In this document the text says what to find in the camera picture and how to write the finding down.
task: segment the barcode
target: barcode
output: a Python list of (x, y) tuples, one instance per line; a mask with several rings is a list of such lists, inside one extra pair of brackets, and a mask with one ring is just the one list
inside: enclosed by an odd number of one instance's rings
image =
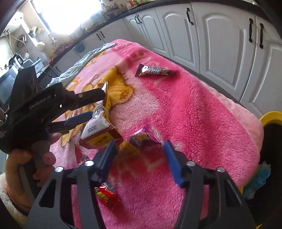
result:
[(95, 126), (91, 126), (90, 128), (87, 129), (87, 133), (92, 132), (93, 130), (96, 130), (96, 125)]

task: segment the gray cloth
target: gray cloth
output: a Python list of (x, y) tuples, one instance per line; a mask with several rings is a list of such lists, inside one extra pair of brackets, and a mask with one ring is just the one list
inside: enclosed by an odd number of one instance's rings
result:
[(102, 47), (88, 52), (83, 58), (77, 61), (73, 67), (70, 67), (60, 76), (52, 78), (51, 82), (47, 85), (47, 87), (50, 87), (55, 83), (62, 83), (63, 86), (66, 86), (77, 76), (77, 74), (83, 69), (83, 67), (87, 64), (89, 60), (91, 60), (93, 57), (97, 56), (101, 52), (105, 51), (106, 49), (114, 47), (116, 44), (117, 43), (106, 43)]

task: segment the window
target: window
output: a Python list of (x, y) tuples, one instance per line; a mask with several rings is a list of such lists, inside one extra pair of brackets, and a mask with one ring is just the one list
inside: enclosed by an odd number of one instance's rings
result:
[(31, 0), (31, 3), (46, 27), (59, 34), (71, 34), (101, 9), (99, 0)]

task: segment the white kitchen cabinet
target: white kitchen cabinet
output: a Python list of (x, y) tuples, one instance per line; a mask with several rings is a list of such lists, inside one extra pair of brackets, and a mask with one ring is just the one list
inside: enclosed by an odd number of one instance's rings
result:
[(98, 32), (99, 36), (105, 41), (105, 43), (110, 43), (116, 39), (134, 42), (123, 19), (119, 19), (106, 25)]
[(136, 14), (132, 14), (129, 15), (124, 19), (124, 22), (126, 23), (132, 37), (133, 40), (142, 45), (143, 47), (147, 48), (147, 49), (151, 49), (149, 41), (145, 35), (145, 32), (141, 26), (141, 24), (139, 22), (137, 22), (137, 15)]
[(162, 27), (155, 9), (151, 8), (148, 10), (143, 10), (138, 12), (136, 15), (137, 21), (142, 26), (148, 38), (151, 50), (155, 53), (170, 58), (166, 39), (164, 37), (164, 33), (162, 31)]
[[(200, 73), (197, 28), (191, 4), (160, 6), (155, 10), (168, 44), (170, 58)], [(188, 21), (187, 11), (193, 25)]]
[[(201, 75), (241, 99), (255, 51), (255, 15), (215, 3), (192, 3), (199, 47)], [(253, 21), (252, 43), (249, 41)]]
[(256, 16), (256, 24), (254, 63), (240, 102), (260, 118), (269, 111), (282, 112), (282, 40), (268, 21)]
[(81, 58), (78, 55), (78, 53), (73, 49), (71, 49), (54, 65), (53, 68), (60, 75), (64, 73), (66, 70), (68, 70), (70, 67), (72, 67), (80, 59)]
[(104, 45), (104, 41), (98, 34), (98, 31), (85, 38), (82, 43), (85, 46), (85, 49), (83, 52), (79, 53), (81, 58), (84, 57), (88, 52), (100, 48)]

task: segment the yellow carton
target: yellow carton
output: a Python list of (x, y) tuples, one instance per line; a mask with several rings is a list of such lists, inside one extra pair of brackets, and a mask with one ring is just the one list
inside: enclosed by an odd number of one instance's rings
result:
[(107, 87), (108, 82), (105, 82), (102, 87), (105, 92), (105, 98), (97, 102), (96, 109), (93, 112), (93, 118), (86, 124), (79, 140), (79, 144), (87, 149), (102, 148), (105, 147), (110, 140), (122, 138), (109, 118), (111, 101)]

